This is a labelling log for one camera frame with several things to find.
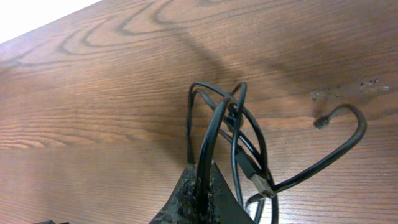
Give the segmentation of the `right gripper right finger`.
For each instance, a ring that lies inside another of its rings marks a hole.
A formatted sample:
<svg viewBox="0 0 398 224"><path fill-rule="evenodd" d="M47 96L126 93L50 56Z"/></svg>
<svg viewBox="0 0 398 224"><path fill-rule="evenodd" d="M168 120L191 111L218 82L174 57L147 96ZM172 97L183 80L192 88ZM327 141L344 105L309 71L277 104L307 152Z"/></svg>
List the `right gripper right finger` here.
<svg viewBox="0 0 398 224"><path fill-rule="evenodd" d="M219 223L249 224L254 223L251 217L240 206L229 188L225 178L215 162L211 164L210 192L212 194L213 210L219 218Z"/></svg>

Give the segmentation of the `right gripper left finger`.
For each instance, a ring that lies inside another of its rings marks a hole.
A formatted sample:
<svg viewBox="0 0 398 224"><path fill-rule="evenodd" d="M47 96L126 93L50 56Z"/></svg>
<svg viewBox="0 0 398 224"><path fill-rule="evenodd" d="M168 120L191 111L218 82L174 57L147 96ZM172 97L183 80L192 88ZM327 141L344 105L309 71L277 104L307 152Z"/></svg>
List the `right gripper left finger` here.
<svg viewBox="0 0 398 224"><path fill-rule="evenodd" d="M189 164L182 172L172 194L150 221L153 223L199 223L195 193L196 169Z"/></svg>

